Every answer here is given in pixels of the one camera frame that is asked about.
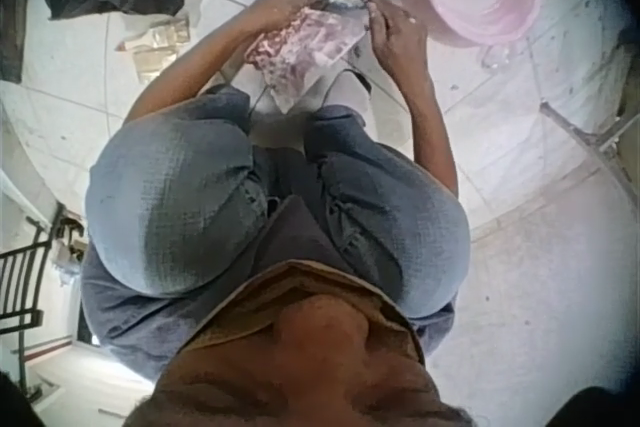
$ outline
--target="man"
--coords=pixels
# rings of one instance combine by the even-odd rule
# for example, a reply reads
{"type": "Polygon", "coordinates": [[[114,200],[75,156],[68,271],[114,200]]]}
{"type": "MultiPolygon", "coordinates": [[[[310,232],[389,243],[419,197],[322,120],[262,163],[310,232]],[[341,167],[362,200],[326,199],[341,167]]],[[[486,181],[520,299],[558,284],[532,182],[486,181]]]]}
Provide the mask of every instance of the man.
{"type": "Polygon", "coordinates": [[[251,144],[246,94],[198,96],[236,50],[316,1],[258,0],[203,39],[91,172],[86,317],[157,382],[126,425],[471,425],[424,368],[470,250],[425,27],[368,2],[415,163],[367,136],[370,86],[351,71],[310,115],[304,154],[251,144]]]}

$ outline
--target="foot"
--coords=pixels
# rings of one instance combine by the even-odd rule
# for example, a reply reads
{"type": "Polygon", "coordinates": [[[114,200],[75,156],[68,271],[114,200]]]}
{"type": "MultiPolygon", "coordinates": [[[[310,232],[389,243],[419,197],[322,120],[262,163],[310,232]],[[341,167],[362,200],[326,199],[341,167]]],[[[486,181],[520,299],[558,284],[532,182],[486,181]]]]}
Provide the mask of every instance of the foot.
{"type": "Polygon", "coordinates": [[[373,140],[378,140],[376,119],[371,105],[373,88],[362,74],[353,70],[343,70],[333,81],[322,102],[325,105],[344,105],[355,110],[365,122],[365,131],[373,140]]]}

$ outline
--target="thigh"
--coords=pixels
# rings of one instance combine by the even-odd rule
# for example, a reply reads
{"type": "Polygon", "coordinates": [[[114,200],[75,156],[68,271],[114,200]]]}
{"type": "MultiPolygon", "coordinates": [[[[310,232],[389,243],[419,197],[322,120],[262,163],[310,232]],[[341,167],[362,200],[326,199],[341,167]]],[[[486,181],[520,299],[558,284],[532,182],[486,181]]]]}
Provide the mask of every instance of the thigh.
{"type": "Polygon", "coordinates": [[[359,275],[411,319],[451,302],[470,252],[457,199],[402,154],[373,142],[344,108],[320,111],[305,147],[324,184],[328,233],[359,275]]]}
{"type": "Polygon", "coordinates": [[[266,221],[243,124],[249,102],[225,92],[126,124],[91,170],[91,241],[109,273],[141,294],[214,280],[266,221]]]}

